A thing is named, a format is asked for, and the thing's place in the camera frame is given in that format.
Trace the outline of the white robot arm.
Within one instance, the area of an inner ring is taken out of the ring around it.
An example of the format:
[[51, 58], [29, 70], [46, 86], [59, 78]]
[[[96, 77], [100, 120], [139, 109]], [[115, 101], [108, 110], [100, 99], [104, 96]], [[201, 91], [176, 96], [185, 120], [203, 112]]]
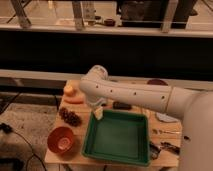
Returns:
[[79, 88], [92, 109], [108, 98], [181, 120], [178, 171], [213, 171], [213, 91], [112, 82], [100, 65], [81, 78]]

